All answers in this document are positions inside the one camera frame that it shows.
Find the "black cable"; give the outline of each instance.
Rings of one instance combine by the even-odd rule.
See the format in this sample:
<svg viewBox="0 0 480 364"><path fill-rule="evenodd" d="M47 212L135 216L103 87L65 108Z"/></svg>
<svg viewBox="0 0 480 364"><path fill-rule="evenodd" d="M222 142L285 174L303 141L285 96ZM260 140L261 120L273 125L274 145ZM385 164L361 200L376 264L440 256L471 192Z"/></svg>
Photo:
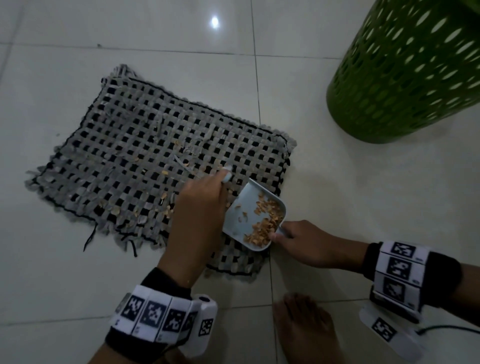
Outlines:
<svg viewBox="0 0 480 364"><path fill-rule="evenodd" d="M464 330L464 331L469 331L469 332L473 332L475 334L479 334L480 335L480 330L475 330L475 329L472 329L472 328L465 328L463 326L455 326L455 325L436 325L436 326L429 326L427 328L422 328L418 331L416 331L416 333L418 335L423 335L424 333L426 333L427 331L430 331L430 330L436 330L438 328L455 328L457 330Z"/></svg>

